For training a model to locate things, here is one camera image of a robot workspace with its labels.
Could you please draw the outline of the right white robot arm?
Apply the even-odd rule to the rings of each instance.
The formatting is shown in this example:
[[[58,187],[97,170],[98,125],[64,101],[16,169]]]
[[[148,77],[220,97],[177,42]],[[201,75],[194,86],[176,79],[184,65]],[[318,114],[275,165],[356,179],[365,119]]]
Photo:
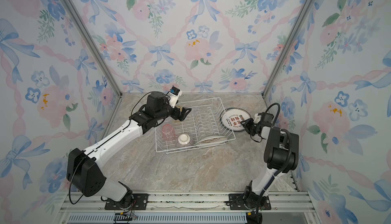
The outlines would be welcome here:
[[[266,142],[263,158],[266,169],[246,187],[243,199],[263,197],[278,177],[293,171],[299,163],[299,136],[276,126],[277,119],[270,113],[259,113],[241,125],[251,136]]]

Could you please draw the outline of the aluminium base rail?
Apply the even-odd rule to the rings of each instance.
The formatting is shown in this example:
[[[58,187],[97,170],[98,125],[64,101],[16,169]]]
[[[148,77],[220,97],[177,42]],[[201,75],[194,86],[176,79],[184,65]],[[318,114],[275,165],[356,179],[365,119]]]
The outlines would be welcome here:
[[[136,191],[125,210],[104,197],[74,194],[55,224],[318,224],[307,192],[270,192],[261,204],[246,204],[242,192]]]

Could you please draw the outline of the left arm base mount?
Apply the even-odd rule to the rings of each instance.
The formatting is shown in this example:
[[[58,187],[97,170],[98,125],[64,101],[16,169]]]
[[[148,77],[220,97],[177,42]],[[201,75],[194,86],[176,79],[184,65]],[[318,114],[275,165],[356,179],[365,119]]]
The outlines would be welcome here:
[[[129,191],[118,202],[107,199],[104,209],[116,211],[146,210],[148,198],[149,195],[147,193],[133,193]]]

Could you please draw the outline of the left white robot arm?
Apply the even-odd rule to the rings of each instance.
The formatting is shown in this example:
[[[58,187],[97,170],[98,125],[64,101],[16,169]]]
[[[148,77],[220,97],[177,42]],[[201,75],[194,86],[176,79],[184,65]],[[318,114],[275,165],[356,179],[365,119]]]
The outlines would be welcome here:
[[[68,156],[66,178],[85,197],[99,195],[112,201],[121,209],[133,203],[132,190],[121,182],[107,178],[102,168],[127,144],[143,136],[167,118],[184,121],[191,108],[177,106],[182,91],[173,86],[167,93],[145,94],[146,104],[132,111],[129,119],[101,141],[83,150],[72,150]]]

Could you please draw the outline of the right aluminium corner post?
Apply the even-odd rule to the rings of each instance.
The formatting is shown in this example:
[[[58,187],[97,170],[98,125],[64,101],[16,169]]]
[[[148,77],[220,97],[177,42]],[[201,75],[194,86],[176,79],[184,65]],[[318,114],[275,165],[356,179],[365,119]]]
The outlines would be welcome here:
[[[303,28],[304,21],[306,20],[307,16],[309,15],[310,10],[314,6],[314,2],[315,2],[315,0],[305,0],[304,4],[302,5],[302,8],[299,11],[299,14],[297,16],[297,20],[294,23],[294,25],[288,35],[287,42],[286,42],[284,48],[282,49],[281,55],[278,58],[274,68],[272,69],[271,75],[268,79],[268,82],[265,86],[265,89],[262,92],[263,99],[266,99],[268,94],[270,93],[271,88],[273,86],[273,83],[279,74],[279,70],[282,67],[282,65],[284,64],[285,59],[287,58],[287,56],[289,54],[289,51],[294,46],[296,38],[298,37],[301,29]]]

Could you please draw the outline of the left aluminium corner post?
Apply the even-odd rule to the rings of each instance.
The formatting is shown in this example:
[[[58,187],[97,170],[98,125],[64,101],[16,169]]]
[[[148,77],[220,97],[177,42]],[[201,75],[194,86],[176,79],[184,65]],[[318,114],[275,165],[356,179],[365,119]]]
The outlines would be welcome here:
[[[95,61],[99,65],[100,69],[102,70],[103,74],[106,76],[109,84],[114,89],[114,92],[117,96],[121,97],[122,92],[119,89],[119,86],[117,85],[114,77],[112,76],[111,72],[109,71],[108,65],[105,63],[105,61],[102,59],[100,52],[98,50],[98,47],[96,46],[92,36],[90,35],[90,32],[88,31],[86,25],[84,24],[81,15],[79,14],[78,10],[76,9],[75,4],[72,0],[60,0],[64,7],[69,13],[69,15],[72,17],[73,21],[75,22],[75,26],[80,33],[83,41],[85,42],[86,46],[90,50],[92,56],[95,58]]]

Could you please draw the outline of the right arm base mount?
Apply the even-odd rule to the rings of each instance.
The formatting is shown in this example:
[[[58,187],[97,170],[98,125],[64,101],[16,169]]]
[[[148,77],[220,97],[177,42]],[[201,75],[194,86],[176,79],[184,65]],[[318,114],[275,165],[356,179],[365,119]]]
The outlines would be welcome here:
[[[255,194],[250,185],[245,188],[244,193],[230,193],[226,205],[230,207],[230,210],[250,212],[271,210],[269,197]]]

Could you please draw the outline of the white ceramic bowl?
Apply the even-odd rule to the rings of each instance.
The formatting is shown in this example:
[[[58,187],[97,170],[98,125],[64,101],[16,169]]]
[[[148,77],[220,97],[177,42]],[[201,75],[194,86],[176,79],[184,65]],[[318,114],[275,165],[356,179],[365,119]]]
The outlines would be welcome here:
[[[177,141],[178,148],[185,148],[191,146],[193,146],[193,142],[188,134],[183,133],[178,136],[178,141]]]

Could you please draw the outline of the aluminium corner post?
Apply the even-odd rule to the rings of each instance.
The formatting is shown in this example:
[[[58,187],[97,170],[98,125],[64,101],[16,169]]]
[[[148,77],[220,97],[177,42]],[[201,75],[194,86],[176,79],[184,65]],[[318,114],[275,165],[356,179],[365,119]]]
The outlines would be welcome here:
[[[98,50],[98,47],[96,46],[92,36],[90,35],[90,32],[88,31],[86,25],[84,24],[81,15],[79,14],[78,10],[76,9],[75,4],[72,0],[60,0],[64,7],[69,13],[69,15],[72,17],[73,21],[75,22],[75,26],[80,33],[83,41],[85,42],[86,46],[90,50],[92,56],[95,58],[95,61],[99,65],[100,69],[102,70],[103,74],[106,76],[109,84],[114,89],[114,92],[117,96],[121,97],[122,92],[119,89],[119,86],[117,85],[114,77],[112,76],[111,72],[109,71],[108,65],[105,63],[105,61],[102,59],[100,52]]]
[[[289,54],[289,51],[294,46],[296,38],[298,37],[301,29],[303,28],[304,21],[306,20],[307,16],[309,15],[310,10],[314,6],[314,2],[315,2],[315,0],[305,0],[304,4],[302,5],[302,8],[299,11],[299,14],[297,16],[297,20],[294,23],[294,25],[288,35],[287,42],[286,42],[284,48],[282,49],[281,55],[278,58],[274,68],[272,69],[271,75],[268,79],[268,82],[265,86],[265,89],[262,92],[263,99],[266,99],[268,94],[270,93],[271,88],[273,86],[273,83],[279,74],[279,70],[282,67],[282,65],[284,64],[285,59],[287,58],[287,56]]]

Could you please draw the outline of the plate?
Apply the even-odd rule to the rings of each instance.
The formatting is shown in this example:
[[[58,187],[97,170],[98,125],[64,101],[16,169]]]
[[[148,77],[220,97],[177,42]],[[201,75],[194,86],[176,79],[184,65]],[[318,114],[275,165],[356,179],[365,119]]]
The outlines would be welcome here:
[[[221,112],[220,122],[226,129],[234,132],[244,131],[241,122],[250,119],[250,114],[241,108],[228,108]]]
[[[225,136],[209,136],[195,144],[196,147],[213,147],[224,144],[229,138]]]

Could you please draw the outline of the pink glass cup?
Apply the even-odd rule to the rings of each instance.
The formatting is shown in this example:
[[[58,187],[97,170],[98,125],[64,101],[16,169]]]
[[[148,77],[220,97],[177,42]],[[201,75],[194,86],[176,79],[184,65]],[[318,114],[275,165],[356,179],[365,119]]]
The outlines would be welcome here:
[[[163,141],[171,142],[176,140],[174,127],[170,124],[165,124],[161,129]]]

